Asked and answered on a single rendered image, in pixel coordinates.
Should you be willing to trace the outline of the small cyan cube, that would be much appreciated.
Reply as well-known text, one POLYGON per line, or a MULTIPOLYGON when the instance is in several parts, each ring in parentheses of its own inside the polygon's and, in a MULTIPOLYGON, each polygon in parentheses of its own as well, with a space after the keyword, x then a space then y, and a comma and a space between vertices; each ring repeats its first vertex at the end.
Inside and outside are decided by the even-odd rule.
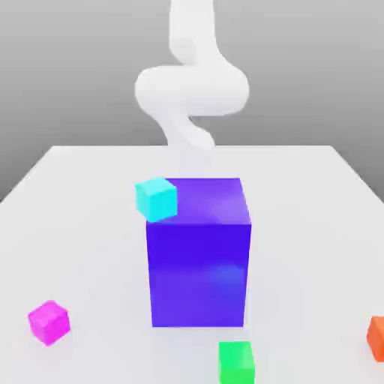
POLYGON ((135 184, 136 208, 148 222, 177 215, 177 188, 165 178, 135 184))

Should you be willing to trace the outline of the small green cube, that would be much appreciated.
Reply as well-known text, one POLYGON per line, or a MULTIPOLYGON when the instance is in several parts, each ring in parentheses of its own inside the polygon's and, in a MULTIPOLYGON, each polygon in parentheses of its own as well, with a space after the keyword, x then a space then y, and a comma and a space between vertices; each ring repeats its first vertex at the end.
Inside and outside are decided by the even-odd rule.
POLYGON ((255 363, 250 341, 221 341, 218 344, 220 384, 255 384, 255 363))

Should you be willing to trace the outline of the small magenta cube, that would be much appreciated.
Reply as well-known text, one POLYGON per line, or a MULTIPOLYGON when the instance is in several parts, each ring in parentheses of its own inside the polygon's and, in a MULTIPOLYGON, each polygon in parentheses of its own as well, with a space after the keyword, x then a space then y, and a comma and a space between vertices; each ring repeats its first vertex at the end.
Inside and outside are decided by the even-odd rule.
POLYGON ((53 300, 30 312, 28 322, 32 334, 47 347, 71 330, 68 311, 53 300))

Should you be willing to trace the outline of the small orange cube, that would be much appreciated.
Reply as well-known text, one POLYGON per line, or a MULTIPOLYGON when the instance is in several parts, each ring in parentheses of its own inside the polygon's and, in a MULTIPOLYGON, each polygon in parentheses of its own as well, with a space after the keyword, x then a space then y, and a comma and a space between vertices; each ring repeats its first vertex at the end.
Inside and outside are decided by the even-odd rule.
POLYGON ((384 316, 372 316, 367 330, 367 343, 377 362, 384 362, 384 316))

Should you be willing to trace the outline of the large purple box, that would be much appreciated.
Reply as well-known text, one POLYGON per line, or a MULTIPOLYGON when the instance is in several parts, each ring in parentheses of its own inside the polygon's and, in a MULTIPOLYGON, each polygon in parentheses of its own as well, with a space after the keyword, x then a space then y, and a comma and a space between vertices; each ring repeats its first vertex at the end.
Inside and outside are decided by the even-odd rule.
POLYGON ((239 178, 173 178, 178 213, 145 226, 154 327, 241 327, 251 218, 239 178))

